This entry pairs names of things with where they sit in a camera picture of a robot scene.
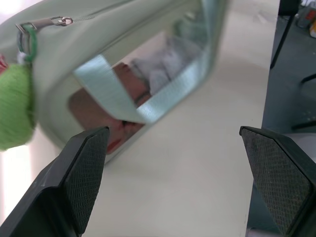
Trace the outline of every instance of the zipper pull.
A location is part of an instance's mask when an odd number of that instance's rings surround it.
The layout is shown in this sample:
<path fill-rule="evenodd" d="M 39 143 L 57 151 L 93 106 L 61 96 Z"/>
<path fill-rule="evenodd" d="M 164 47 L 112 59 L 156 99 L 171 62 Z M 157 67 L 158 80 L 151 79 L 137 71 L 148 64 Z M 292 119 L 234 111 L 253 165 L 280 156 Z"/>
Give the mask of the zipper pull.
<path fill-rule="evenodd" d="M 25 22 L 22 24 L 16 24 L 16 27 L 24 34 L 27 32 L 24 30 L 23 25 L 31 25 L 36 32 L 40 31 L 41 29 L 45 28 L 46 26 L 67 26 L 72 24 L 74 21 L 71 17 L 62 17 L 62 16 L 55 16 L 51 18 L 43 18 L 40 20 Z"/>

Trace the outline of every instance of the table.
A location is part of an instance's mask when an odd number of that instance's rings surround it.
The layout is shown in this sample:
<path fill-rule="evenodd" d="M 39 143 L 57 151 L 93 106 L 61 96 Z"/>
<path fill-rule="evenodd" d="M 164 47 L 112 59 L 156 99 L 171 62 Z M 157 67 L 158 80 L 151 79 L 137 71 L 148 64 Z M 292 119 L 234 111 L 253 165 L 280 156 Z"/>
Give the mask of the table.
<path fill-rule="evenodd" d="M 231 2 L 211 79 L 106 165 L 84 237 L 245 235 L 253 179 L 238 132 L 261 127 L 277 11 Z M 32 181 L 56 150 L 40 130 L 28 149 Z"/>

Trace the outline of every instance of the black metal leg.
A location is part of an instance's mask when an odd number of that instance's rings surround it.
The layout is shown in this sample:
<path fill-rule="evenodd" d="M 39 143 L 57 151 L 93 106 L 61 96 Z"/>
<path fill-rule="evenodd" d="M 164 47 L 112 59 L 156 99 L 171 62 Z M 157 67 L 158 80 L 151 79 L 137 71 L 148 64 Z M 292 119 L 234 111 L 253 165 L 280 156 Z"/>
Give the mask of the black metal leg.
<path fill-rule="evenodd" d="M 310 76 L 304 78 L 303 80 L 301 80 L 301 84 L 304 84 L 304 83 L 306 83 L 310 80 L 313 80 L 313 79 L 316 79 L 316 74 L 313 74 L 313 75 L 310 75 Z"/>
<path fill-rule="evenodd" d="M 292 130 L 307 128 L 307 127 L 315 127 L 315 126 L 316 126 L 316 121 L 310 121 L 310 122 L 294 125 L 292 126 Z"/>
<path fill-rule="evenodd" d="M 280 54 L 280 52 L 282 50 L 283 44 L 284 44 L 284 42 L 286 40 L 288 32 L 290 31 L 290 28 L 291 28 L 291 25 L 292 25 L 294 19 L 295 19 L 295 15 L 290 16 L 290 18 L 288 19 L 288 22 L 287 22 L 286 28 L 284 30 L 284 33 L 282 35 L 281 41 L 278 44 L 278 47 L 276 49 L 276 53 L 275 53 L 275 55 L 273 57 L 271 65 L 270 65 L 270 69 L 274 68 L 274 66 L 276 65 L 277 58 L 278 58 L 278 56 L 279 56 L 279 54 Z"/>

